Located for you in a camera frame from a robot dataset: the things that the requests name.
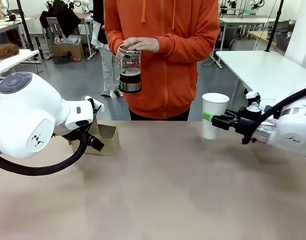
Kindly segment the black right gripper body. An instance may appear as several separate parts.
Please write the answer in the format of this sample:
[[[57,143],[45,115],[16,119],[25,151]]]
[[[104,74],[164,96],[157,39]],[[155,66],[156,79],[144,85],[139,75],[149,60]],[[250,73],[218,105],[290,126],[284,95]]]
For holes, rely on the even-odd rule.
[[[254,129],[252,126],[261,116],[261,110],[257,110],[255,112],[247,110],[246,107],[241,107],[240,110],[237,111],[236,116],[233,120],[233,127],[235,128],[235,132],[243,135],[242,144],[248,144],[252,138],[252,134]]]

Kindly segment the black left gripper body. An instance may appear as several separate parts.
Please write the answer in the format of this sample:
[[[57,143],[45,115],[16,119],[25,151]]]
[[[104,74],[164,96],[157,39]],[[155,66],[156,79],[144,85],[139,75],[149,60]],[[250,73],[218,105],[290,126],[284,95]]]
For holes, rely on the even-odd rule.
[[[92,147],[96,151],[101,151],[104,147],[104,143],[101,142],[97,137],[89,133],[91,125],[85,125],[78,129],[73,130],[67,134],[67,140],[72,142],[79,142],[78,149],[82,148],[86,150],[87,147]]]

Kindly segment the person's left hand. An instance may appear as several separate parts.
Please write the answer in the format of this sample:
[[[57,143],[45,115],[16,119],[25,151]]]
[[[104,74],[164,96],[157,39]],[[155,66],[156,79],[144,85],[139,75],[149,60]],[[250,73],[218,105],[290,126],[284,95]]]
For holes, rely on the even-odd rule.
[[[130,51],[149,51],[152,53],[157,53],[160,49],[159,41],[154,37],[130,37],[124,40],[122,46]]]

